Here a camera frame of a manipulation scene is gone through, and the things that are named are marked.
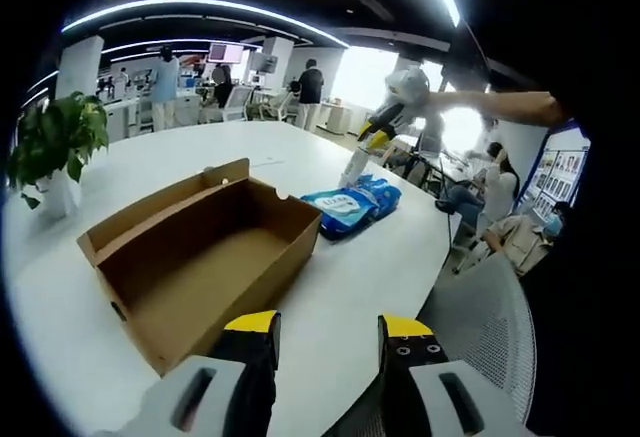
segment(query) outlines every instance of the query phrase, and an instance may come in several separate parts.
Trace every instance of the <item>cardboard box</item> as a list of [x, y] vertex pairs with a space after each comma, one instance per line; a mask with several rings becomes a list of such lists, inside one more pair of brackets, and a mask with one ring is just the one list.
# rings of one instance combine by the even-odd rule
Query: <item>cardboard box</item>
[[206, 355], [230, 320], [274, 304], [311, 256], [320, 216], [250, 178], [243, 159], [122, 209], [78, 244], [162, 375]]

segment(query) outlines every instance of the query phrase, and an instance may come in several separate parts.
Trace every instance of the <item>ceiling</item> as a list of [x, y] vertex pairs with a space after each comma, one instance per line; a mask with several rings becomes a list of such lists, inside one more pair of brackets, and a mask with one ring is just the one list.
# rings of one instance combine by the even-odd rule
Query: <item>ceiling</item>
[[[97, 9], [138, 0], [89, 0], [71, 9], [68, 23]], [[451, 41], [454, 26], [442, 0], [224, 0], [270, 10], [297, 19], [311, 26], [328, 31], [351, 45], [368, 45], [393, 48], [409, 58], [442, 60], [443, 50], [438, 46], [403, 42], [402, 39], [354, 36], [344, 30], [378, 29], [395, 33], [428, 37], [446, 45]], [[548, 0], [455, 0], [463, 18], [476, 35], [485, 55], [526, 74], [533, 68], [526, 53], [516, 45], [527, 23], [539, 12], [541, 2]], [[208, 38], [241, 41], [271, 35], [292, 38], [297, 45], [339, 46], [335, 41], [308, 29], [301, 29], [290, 22], [234, 8], [211, 7], [196, 4], [156, 5], [128, 9], [106, 15], [62, 34], [48, 53], [45, 67], [54, 68], [60, 49], [86, 36], [99, 33], [105, 39], [105, 48], [133, 42], [175, 39]], [[182, 48], [194, 47], [185, 44]], [[144, 48], [127, 49], [105, 56], [118, 57], [144, 52]], [[493, 72], [494, 88], [517, 88], [514, 75]]]

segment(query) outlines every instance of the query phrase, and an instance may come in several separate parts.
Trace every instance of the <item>blue package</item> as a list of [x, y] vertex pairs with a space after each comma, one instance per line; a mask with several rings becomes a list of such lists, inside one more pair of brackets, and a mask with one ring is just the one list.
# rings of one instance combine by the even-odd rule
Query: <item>blue package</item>
[[352, 187], [301, 197], [322, 210], [320, 233], [331, 240], [358, 232], [395, 210], [402, 193], [385, 179], [361, 176]]

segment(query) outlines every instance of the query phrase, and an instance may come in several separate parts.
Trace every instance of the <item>shirt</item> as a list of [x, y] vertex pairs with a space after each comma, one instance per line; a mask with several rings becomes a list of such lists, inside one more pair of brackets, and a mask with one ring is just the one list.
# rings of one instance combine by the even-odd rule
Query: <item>shirt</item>
[[551, 249], [542, 237], [542, 227], [536, 226], [528, 215], [507, 217], [487, 230], [506, 239], [503, 252], [521, 274], [529, 272]]
[[151, 89], [151, 102], [160, 104], [175, 100], [178, 96], [178, 77], [180, 73], [178, 59], [173, 57], [169, 62], [164, 59], [158, 60], [154, 72], [156, 77]]
[[322, 98], [322, 86], [324, 85], [324, 77], [322, 72], [315, 67], [305, 70], [300, 76], [300, 103], [301, 104], [319, 104]]
[[491, 164], [487, 167], [484, 181], [483, 212], [489, 220], [497, 222], [511, 211], [518, 178], [511, 172], [501, 173], [498, 164]]

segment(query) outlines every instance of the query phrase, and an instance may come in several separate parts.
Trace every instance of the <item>computer screen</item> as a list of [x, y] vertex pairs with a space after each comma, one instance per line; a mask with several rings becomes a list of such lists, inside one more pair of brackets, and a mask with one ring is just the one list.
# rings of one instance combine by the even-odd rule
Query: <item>computer screen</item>
[[211, 44], [207, 62], [239, 64], [242, 60], [241, 45]]

